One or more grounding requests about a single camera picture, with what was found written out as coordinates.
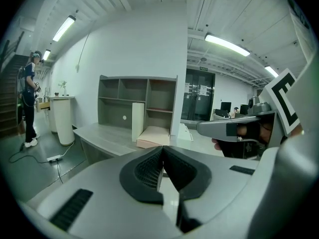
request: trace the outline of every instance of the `white cylindrical pedestal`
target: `white cylindrical pedestal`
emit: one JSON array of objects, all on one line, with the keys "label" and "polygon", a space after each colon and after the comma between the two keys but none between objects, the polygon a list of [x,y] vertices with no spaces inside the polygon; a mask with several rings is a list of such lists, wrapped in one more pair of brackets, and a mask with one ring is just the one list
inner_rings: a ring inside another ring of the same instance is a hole
[{"label": "white cylindrical pedestal", "polygon": [[52,133],[58,133],[56,130],[55,119],[54,119],[54,108],[53,108],[53,100],[50,99],[50,110],[48,111],[49,116],[49,125]]},{"label": "white cylindrical pedestal", "polygon": [[71,98],[73,97],[50,98],[50,101],[53,101],[51,107],[53,107],[56,130],[60,143],[64,146],[71,145],[75,139],[71,123]]}]

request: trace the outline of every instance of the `fluorescent ceiling light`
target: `fluorescent ceiling light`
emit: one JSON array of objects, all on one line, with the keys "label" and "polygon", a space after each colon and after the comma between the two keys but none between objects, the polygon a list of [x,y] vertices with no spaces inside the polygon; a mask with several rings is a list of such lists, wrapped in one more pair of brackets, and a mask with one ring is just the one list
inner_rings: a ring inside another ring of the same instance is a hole
[{"label": "fluorescent ceiling light", "polygon": [[44,55],[43,55],[43,60],[47,60],[48,59],[48,56],[50,55],[50,50],[46,50]]},{"label": "fluorescent ceiling light", "polygon": [[75,17],[71,15],[68,16],[68,18],[65,20],[65,22],[61,25],[61,27],[55,34],[53,41],[57,42],[58,40],[60,40],[61,36],[65,33],[66,30],[68,30],[68,28],[74,23],[75,20],[76,20]]},{"label": "fluorescent ceiling light", "polygon": [[218,45],[224,46],[228,49],[231,49],[233,51],[238,52],[239,54],[241,54],[245,57],[247,57],[250,54],[250,52],[248,52],[247,50],[245,50],[245,49],[243,49],[243,48],[241,48],[241,47],[239,47],[231,42],[220,39],[220,38],[213,36],[213,35],[210,35],[210,34],[206,35],[205,41],[216,43]]},{"label": "fluorescent ceiling light", "polygon": [[270,66],[266,66],[265,69],[270,72],[273,76],[277,77],[278,76],[278,73],[276,73],[274,71],[274,69],[272,69]]}]

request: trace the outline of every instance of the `glass door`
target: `glass door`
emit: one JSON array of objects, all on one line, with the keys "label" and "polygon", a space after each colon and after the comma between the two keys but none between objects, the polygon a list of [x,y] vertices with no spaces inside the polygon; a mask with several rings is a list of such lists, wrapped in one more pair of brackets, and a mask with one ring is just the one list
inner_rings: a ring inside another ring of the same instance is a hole
[{"label": "glass door", "polygon": [[215,74],[187,69],[184,102],[181,118],[183,120],[210,120],[214,97]]}]

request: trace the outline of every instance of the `computer monitor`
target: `computer monitor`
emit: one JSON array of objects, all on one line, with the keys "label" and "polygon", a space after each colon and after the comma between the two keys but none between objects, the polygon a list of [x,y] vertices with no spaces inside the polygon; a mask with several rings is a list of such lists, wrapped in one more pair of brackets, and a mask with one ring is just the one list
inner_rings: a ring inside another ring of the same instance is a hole
[{"label": "computer monitor", "polygon": [[230,113],[231,102],[221,102],[220,109]]},{"label": "computer monitor", "polygon": [[215,114],[221,117],[228,118],[228,112],[226,110],[215,109]]},{"label": "computer monitor", "polygon": [[248,105],[240,105],[240,114],[243,114],[243,115],[248,114]]}]

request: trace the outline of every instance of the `power cable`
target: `power cable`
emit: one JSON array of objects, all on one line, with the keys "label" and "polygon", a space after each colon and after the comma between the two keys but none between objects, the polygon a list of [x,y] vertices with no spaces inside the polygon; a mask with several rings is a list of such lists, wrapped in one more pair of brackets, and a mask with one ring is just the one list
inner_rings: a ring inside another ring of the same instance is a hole
[{"label": "power cable", "polygon": [[62,184],[63,184],[63,181],[62,181],[62,179],[61,179],[60,172],[59,172],[59,167],[60,167],[60,165],[59,165],[59,160],[56,159],[56,168],[58,169],[58,175],[59,175],[60,181],[61,181]]},{"label": "power cable", "polygon": [[21,94],[21,97],[22,97],[23,102],[25,103],[26,106],[28,106],[28,107],[34,107],[34,103],[33,103],[33,106],[29,106],[29,105],[26,103],[26,101],[25,101],[25,99],[24,99],[24,96],[23,96],[23,93]]},{"label": "power cable", "polygon": [[72,145],[66,150],[66,152],[61,157],[63,157],[68,152],[68,150],[73,146],[74,143],[75,141],[72,143]]},{"label": "power cable", "polygon": [[15,160],[15,161],[11,161],[12,157],[14,157],[15,155],[17,155],[17,154],[20,153],[20,152],[21,152],[21,151],[18,151],[18,152],[16,152],[16,153],[12,154],[12,155],[9,157],[9,159],[8,159],[9,163],[11,163],[11,164],[16,163],[16,162],[18,162],[19,160],[21,160],[21,159],[23,159],[23,158],[25,158],[25,157],[32,157],[32,158],[33,158],[37,163],[39,163],[39,164],[50,163],[49,161],[40,162],[39,160],[37,160],[37,159],[36,159],[34,156],[32,156],[32,155],[25,155],[25,156],[23,156],[23,157],[18,158],[18,159]]},{"label": "power cable", "polygon": [[264,125],[262,125],[260,122],[257,122],[260,126],[262,126],[265,130],[271,131],[271,128],[266,128]]}]

